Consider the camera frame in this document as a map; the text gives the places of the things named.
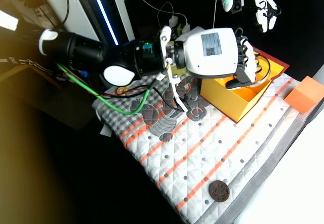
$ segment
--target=power plug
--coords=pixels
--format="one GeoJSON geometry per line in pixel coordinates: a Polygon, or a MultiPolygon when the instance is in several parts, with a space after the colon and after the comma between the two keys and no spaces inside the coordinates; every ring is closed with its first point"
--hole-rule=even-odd
{"type": "Polygon", "coordinates": [[[190,25],[186,24],[183,28],[182,28],[182,34],[186,34],[190,32],[190,25]]]}
{"type": "Polygon", "coordinates": [[[169,27],[173,28],[176,27],[178,24],[178,16],[172,16],[169,20],[169,27]]]}

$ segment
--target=yellow open container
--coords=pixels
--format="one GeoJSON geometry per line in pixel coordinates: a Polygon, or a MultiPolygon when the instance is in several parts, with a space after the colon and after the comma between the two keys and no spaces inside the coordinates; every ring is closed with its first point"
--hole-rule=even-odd
{"type": "MultiPolygon", "coordinates": [[[[267,55],[271,65],[271,73],[268,79],[257,87],[245,87],[237,90],[227,90],[225,84],[233,77],[224,79],[203,79],[201,96],[218,110],[226,114],[233,121],[240,121],[259,101],[272,80],[280,76],[288,67],[287,64],[267,55]]],[[[257,74],[257,80],[261,80],[268,71],[268,63],[259,57],[262,71],[257,74]]]]}

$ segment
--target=gingham fabric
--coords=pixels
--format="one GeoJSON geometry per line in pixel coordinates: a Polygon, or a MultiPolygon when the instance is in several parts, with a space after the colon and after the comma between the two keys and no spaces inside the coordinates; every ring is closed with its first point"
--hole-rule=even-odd
{"type": "MultiPolygon", "coordinates": [[[[151,80],[144,78],[132,87],[151,80]]],[[[297,84],[282,74],[237,124],[193,94],[194,100],[200,100],[198,116],[181,113],[175,117],[169,111],[166,115],[161,98],[152,92],[146,103],[151,105],[148,110],[154,111],[153,118],[158,117],[149,124],[143,118],[144,113],[125,116],[98,100],[93,107],[186,223],[226,223],[222,219],[226,210],[248,186],[298,116],[299,113],[283,101],[297,84]],[[157,125],[164,130],[157,132],[157,125]],[[230,196],[225,202],[215,202],[209,194],[209,184],[215,180],[229,185],[230,196]]],[[[168,86],[164,79],[157,87],[164,91],[168,86]]],[[[193,90],[190,85],[186,85],[186,89],[193,90]]],[[[110,102],[130,110],[133,100],[112,99],[110,102]]]]}

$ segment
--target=round chocolate cookie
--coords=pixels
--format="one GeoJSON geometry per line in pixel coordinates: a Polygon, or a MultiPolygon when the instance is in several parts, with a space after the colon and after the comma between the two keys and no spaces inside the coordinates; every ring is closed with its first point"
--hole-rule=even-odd
{"type": "Polygon", "coordinates": [[[224,202],[229,197],[229,188],[222,181],[214,181],[209,185],[209,194],[217,202],[224,202]]]}

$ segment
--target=orange cube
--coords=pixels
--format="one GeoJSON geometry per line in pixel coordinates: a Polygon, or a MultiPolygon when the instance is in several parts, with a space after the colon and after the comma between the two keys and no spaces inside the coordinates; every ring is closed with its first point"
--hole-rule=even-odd
{"type": "Polygon", "coordinates": [[[307,76],[285,98],[285,102],[302,114],[313,109],[324,97],[324,85],[307,76]]]}

